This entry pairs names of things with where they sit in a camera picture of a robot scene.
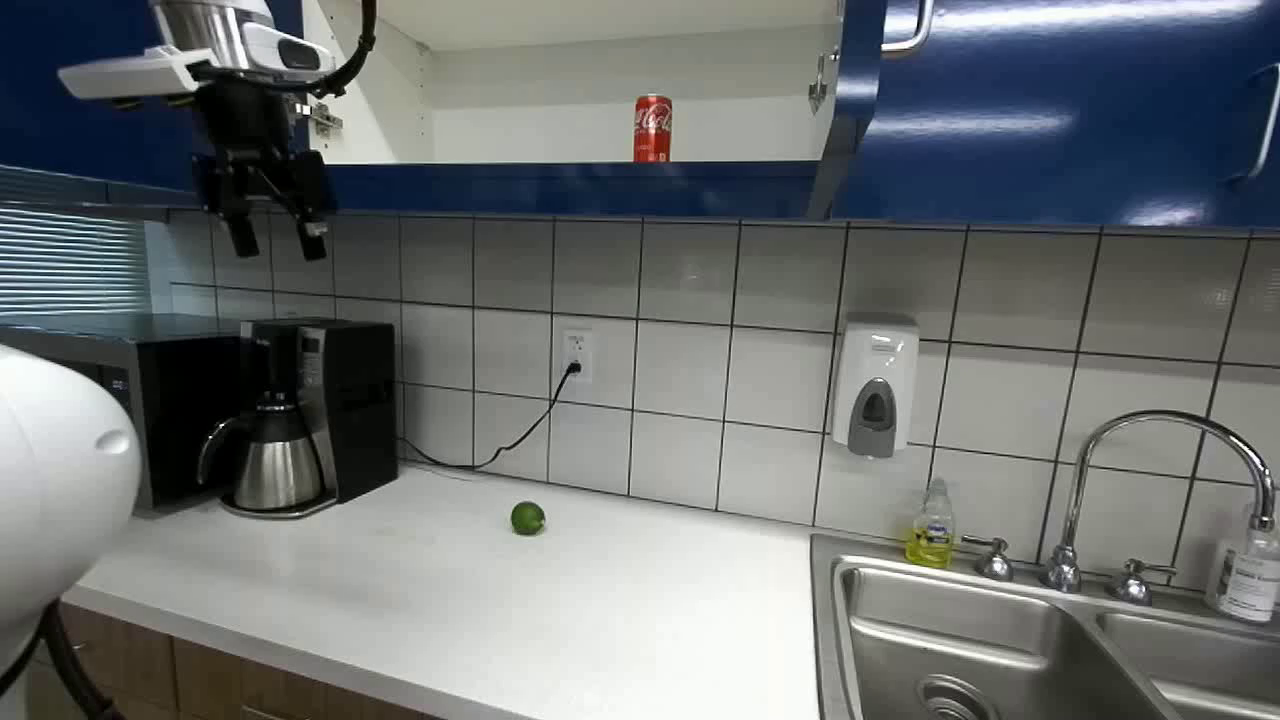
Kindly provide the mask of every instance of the faucet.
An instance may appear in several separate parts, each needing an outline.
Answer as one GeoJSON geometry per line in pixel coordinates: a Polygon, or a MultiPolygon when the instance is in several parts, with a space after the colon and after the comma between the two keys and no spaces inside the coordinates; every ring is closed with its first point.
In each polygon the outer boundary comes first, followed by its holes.
{"type": "Polygon", "coordinates": [[[1098,448],[1098,441],[1127,423],[1127,419],[1176,419],[1176,423],[1197,423],[1204,427],[1208,436],[1225,441],[1239,465],[1247,469],[1247,480],[1252,480],[1252,517],[1247,517],[1247,526],[1274,526],[1274,480],[1268,473],[1268,460],[1264,450],[1256,450],[1239,433],[1233,433],[1227,423],[1216,423],[1208,414],[1193,414],[1193,413],[1176,413],[1176,409],[1140,409],[1140,413],[1124,413],[1124,414],[1112,414],[1105,419],[1094,433],[1084,436],[1080,442],[1080,454],[1076,454],[1076,493],[1073,493],[1073,503],[1068,503],[1068,521],[1065,521],[1065,535],[1042,568],[1042,583],[1049,586],[1061,586],[1061,590],[1080,590],[1084,575],[1080,575],[1080,550],[1076,550],[1076,523],[1080,523],[1080,507],[1084,507],[1084,485],[1087,485],[1087,460],[1091,450],[1098,448]]]}

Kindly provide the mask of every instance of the white tile wall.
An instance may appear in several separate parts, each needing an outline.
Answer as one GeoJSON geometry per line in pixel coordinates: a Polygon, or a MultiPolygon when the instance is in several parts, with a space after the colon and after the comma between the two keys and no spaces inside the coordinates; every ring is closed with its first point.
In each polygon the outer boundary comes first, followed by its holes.
{"type": "Polygon", "coordinates": [[[941,442],[1052,460],[1068,384],[1065,351],[956,349],[941,442]]]}
{"type": "Polygon", "coordinates": [[[475,400],[470,392],[399,386],[404,436],[441,465],[475,460],[475,400]]]}
{"type": "Polygon", "coordinates": [[[412,384],[475,386],[475,313],[404,304],[399,365],[412,384]]]}
{"type": "Polygon", "coordinates": [[[529,313],[475,313],[475,386],[552,396],[552,318],[529,313]]]}
{"type": "Polygon", "coordinates": [[[720,507],[813,523],[819,441],[773,427],[725,427],[720,507]]]}
{"type": "MultiPolygon", "coordinates": [[[[1117,413],[1213,403],[1280,454],[1274,241],[358,214],[334,222],[330,262],[300,262],[265,236],[260,258],[235,258],[206,221],[151,228],[151,304],[226,323],[292,313],[399,323],[404,433],[451,460],[489,460],[542,414],[558,331],[593,328],[593,384],[573,381],[569,403],[493,465],[499,477],[552,473],[887,545],[924,480],[949,477],[964,531],[1001,531],[1035,556],[1057,469],[1117,413]],[[924,331],[910,448],[897,460],[824,442],[849,317],[902,317],[924,331]]],[[[1204,442],[1193,469],[1197,448],[1197,433],[1159,423],[1098,448],[1094,460],[1124,473],[1098,469],[1091,487],[1080,540],[1117,545],[1117,556],[1091,547],[1091,564],[1144,550],[1197,583],[1204,547],[1237,531],[1227,517],[1247,498],[1237,460],[1204,442]]]]}
{"type": "Polygon", "coordinates": [[[683,414],[634,414],[634,494],[716,507],[720,423],[683,414]]]}
{"type": "Polygon", "coordinates": [[[833,336],[730,331],[728,419],[824,427],[833,336]]]}
{"type": "Polygon", "coordinates": [[[639,221],[555,222],[555,313],[634,317],[639,309],[639,221]]]}
{"type": "Polygon", "coordinates": [[[639,317],[728,323],[734,281],[730,222],[646,222],[639,317]]]}
{"type": "Polygon", "coordinates": [[[634,409],[725,414],[728,328],[639,323],[634,409]]]}
{"type": "MultiPolygon", "coordinates": [[[[1280,369],[1225,369],[1213,419],[1242,433],[1280,469],[1280,369]]],[[[1198,477],[1242,485],[1247,473],[1218,441],[1204,441],[1198,477]]]]}
{"type": "Polygon", "coordinates": [[[845,269],[849,317],[907,317],[928,338],[950,338],[960,228],[850,228],[845,269]]]}
{"type": "Polygon", "coordinates": [[[475,222],[475,304],[552,309],[552,222],[478,221],[475,222]]]}
{"type": "Polygon", "coordinates": [[[839,298],[845,222],[746,222],[734,284],[734,323],[833,331],[839,298]]]}
{"type": "Polygon", "coordinates": [[[399,221],[334,221],[326,250],[334,294],[399,298],[399,221]]]}
{"type": "Polygon", "coordinates": [[[1091,284],[1084,351],[1216,361],[1242,241],[1106,236],[1091,284]]]}
{"type": "Polygon", "coordinates": [[[574,485],[622,494],[633,480],[633,413],[555,409],[552,485],[574,485]]]}
{"type": "Polygon", "coordinates": [[[1237,365],[1280,365],[1280,241],[1256,241],[1227,338],[1237,365]]]}
{"type": "Polygon", "coordinates": [[[969,232],[956,338],[1076,349],[1094,232],[969,232]]]}
{"type": "Polygon", "coordinates": [[[399,284],[404,298],[470,304],[475,298],[475,222],[404,221],[399,284]]]}

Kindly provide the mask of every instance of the power outlet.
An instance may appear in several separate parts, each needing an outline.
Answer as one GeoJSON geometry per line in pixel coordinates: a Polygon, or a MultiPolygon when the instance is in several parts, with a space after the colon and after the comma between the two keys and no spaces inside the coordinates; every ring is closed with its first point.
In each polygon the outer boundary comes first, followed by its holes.
{"type": "Polygon", "coordinates": [[[597,338],[593,338],[593,331],[584,331],[584,328],[565,331],[558,336],[558,361],[565,361],[565,369],[578,365],[573,384],[593,384],[593,377],[597,377],[597,338]]]}

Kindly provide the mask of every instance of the sink drain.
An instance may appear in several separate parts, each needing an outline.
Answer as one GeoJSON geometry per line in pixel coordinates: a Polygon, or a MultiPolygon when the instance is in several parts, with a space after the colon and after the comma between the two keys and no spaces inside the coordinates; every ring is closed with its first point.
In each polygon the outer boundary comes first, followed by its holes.
{"type": "Polygon", "coordinates": [[[920,701],[932,720],[1001,720],[1001,712],[960,675],[924,675],[920,701]]]}

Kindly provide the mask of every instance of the black coffee maker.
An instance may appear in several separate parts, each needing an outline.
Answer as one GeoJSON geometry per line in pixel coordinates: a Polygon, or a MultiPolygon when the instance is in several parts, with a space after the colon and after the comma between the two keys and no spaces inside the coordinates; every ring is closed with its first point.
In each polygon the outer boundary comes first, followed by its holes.
{"type": "Polygon", "coordinates": [[[199,469],[222,503],[252,517],[308,517],[394,480],[394,331],[393,323],[273,318],[245,323],[249,413],[221,423],[199,469]],[[211,454],[240,436],[240,465],[211,454]]]}

